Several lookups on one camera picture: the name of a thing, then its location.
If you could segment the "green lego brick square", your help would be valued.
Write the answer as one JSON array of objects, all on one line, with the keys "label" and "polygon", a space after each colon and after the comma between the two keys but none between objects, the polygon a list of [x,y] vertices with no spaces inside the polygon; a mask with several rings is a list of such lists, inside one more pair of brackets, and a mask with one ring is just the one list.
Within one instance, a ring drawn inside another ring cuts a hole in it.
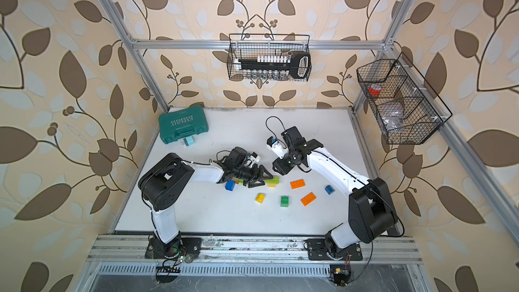
[{"label": "green lego brick square", "polygon": [[289,197],[288,196],[281,196],[280,198],[280,205],[282,208],[288,208],[289,207]]}]

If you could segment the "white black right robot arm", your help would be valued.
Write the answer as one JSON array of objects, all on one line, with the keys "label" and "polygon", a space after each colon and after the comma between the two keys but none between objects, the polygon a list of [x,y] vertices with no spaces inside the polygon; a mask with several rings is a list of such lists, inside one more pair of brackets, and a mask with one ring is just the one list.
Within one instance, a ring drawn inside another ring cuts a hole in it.
[{"label": "white black right robot arm", "polygon": [[286,175],[294,167],[304,165],[322,175],[348,198],[347,220],[326,234],[331,253],[359,242],[371,243],[399,222],[386,182],[352,170],[319,141],[312,139],[301,145],[288,145],[271,137],[267,147],[277,156],[272,168],[278,174]]}]

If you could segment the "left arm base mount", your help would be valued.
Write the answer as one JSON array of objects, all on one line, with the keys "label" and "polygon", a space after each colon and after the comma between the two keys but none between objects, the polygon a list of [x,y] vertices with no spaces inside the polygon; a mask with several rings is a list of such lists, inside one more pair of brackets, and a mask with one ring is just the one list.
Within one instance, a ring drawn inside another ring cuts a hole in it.
[{"label": "left arm base mount", "polygon": [[163,243],[155,235],[150,235],[145,258],[174,260],[188,258],[190,262],[200,254],[201,242],[201,238],[181,237],[180,239],[175,238],[170,243]]}]

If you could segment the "blue lego brick base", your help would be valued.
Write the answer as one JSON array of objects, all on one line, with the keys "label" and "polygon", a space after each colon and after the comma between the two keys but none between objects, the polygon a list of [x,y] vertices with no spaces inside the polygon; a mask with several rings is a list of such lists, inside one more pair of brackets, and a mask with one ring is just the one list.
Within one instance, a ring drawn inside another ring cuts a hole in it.
[{"label": "blue lego brick base", "polygon": [[236,182],[235,181],[228,181],[225,185],[225,189],[227,191],[234,191],[235,189],[235,186],[236,186]]}]

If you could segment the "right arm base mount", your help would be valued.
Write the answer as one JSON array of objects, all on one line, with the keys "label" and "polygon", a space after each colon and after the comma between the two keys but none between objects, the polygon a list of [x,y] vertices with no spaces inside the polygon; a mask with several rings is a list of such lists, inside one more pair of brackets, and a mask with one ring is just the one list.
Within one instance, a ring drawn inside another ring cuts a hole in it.
[{"label": "right arm base mount", "polygon": [[308,253],[311,261],[339,261],[345,262],[347,257],[351,261],[363,260],[362,250],[358,243],[352,244],[345,248],[340,248],[332,241],[332,239],[307,239],[304,242],[304,248]]}]

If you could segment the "lime green lego brick small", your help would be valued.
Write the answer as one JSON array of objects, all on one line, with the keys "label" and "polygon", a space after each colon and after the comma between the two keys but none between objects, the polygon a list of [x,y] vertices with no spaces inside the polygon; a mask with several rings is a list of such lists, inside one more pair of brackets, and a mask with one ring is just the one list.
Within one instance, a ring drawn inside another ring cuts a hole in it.
[{"label": "lime green lego brick small", "polygon": [[266,183],[266,184],[271,183],[271,184],[276,184],[276,185],[278,185],[278,184],[280,183],[280,178],[279,178],[279,177],[274,177],[274,178],[272,178],[272,179],[265,180],[265,183]]}]

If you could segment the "orange lego brick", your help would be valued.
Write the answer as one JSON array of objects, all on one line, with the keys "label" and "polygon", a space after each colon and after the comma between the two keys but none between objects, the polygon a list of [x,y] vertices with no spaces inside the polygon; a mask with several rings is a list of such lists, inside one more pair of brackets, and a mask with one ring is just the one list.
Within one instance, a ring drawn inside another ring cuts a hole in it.
[{"label": "orange lego brick", "polygon": [[310,205],[313,201],[316,201],[316,196],[313,192],[310,192],[307,195],[305,195],[304,197],[302,197],[300,199],[300,201],[303,204],[303,206],[306,207],[306,206]]},{"label": "orange lego brick", "polygon": [[290,186],[292,189],[299,189],[299,188],[305,187],[305,181],[304,181],[304,179],[291,181]]}]

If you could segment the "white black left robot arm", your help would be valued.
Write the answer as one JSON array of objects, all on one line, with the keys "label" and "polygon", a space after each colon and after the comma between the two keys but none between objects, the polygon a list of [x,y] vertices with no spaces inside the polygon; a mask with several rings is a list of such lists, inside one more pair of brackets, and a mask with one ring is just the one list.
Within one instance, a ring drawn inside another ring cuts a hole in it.
[{"label": "white black left robot arm", "polygon": [[233,179],[248,188],[263,186],[274,176],[257,162],[258,155],[235,147],[223,158],[199,163],[166,154],[138,182],[143,202],[150,208],[154,237],[167,245],[181,237],[174,204],[189,183],[223,184]]}]

